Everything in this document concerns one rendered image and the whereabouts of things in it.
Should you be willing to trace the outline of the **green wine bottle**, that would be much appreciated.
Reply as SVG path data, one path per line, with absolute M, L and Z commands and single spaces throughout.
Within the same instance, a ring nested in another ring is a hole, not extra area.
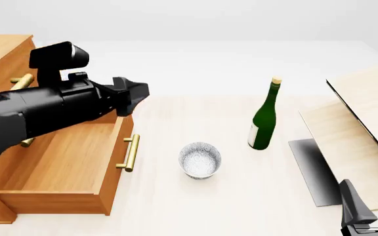
M 254 115 L 247 138 L 248 145 L 255 150 L 268 147 L 276 126 L 276 98 L 282 79 L 273 76 L 266 100 Z

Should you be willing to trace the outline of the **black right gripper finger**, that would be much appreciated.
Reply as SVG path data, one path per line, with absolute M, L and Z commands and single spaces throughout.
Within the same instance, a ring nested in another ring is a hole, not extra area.
M 378 218 L 366 206 L 354 188 L 352 182 L 344 179 L 339 183 L 339 190 L 342 198 L 342 220 L 341 226 L 370 225 Z

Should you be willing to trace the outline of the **pale wooden rack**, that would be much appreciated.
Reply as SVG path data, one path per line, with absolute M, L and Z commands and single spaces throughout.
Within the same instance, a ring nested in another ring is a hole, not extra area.
M 299 113 L 335 179 L 378 210 L 378 65 L 326 83 L 337 97 Z

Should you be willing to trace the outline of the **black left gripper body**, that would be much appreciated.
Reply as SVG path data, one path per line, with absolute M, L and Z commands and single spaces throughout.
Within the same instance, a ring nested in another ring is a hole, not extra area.
M 115 109 L 118 116 L 128 116 L 132 114 L 131 106 L 131 89 L 134 82 L 124 77 L 113 78 L 112 90 L 115 92 Z

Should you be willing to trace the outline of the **wooden closed drawer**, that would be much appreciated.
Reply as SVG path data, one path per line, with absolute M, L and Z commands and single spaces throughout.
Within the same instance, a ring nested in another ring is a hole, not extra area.
M 31 50 L 35 49 L 32 35 L 0 35 L 0 92 L 10 90 L 11 78 L 25 74 L 37 77 L 37 70 L 29 68 Z

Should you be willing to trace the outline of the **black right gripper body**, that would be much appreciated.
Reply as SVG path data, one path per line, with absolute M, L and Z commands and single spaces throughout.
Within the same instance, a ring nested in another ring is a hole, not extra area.
M 343 218 L 341 233 L 343 236 L 378 236 L 378 227 L 370 227 L 377 218 Z

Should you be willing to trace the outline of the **wooden open drawer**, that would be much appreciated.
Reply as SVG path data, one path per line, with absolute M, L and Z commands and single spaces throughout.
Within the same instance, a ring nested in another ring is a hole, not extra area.
M 110 215 L 133 118 L 100 119 L 11 147 L 0 200 L 17 214 Z

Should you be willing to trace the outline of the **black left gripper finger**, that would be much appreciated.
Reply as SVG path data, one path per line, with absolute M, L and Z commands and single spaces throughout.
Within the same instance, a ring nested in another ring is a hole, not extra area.
M 127 90 L 131 95 L 149 95 L 149 86 L 147 83 L 143 82 L 134 82 L 128 79 L 125 79 L 125 85 Z
M 132 93 L 131 94 L 131 113 L 134 112 L 139 103 L 149 97 L 149 92 Z

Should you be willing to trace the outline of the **speckled black and white bowl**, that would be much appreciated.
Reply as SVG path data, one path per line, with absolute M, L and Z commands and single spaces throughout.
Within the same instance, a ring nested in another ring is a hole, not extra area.
M 220 168 L 222 157 L 219 150 L 205 142 L 185 145 L 178 155 L 182 171 L 195 180 L 206 180 Z

